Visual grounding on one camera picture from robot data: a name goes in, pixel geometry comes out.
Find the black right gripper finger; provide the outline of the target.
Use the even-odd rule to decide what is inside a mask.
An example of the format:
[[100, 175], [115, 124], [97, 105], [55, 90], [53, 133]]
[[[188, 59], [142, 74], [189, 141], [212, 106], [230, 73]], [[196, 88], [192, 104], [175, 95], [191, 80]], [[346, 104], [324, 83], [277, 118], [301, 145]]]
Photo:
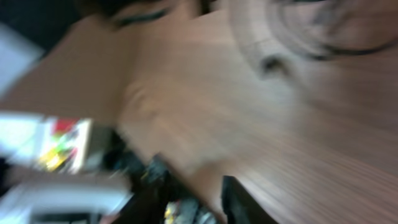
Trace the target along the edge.
[[277, 224], [234, 176], [223, 176], [221, 204], [227, 224]]

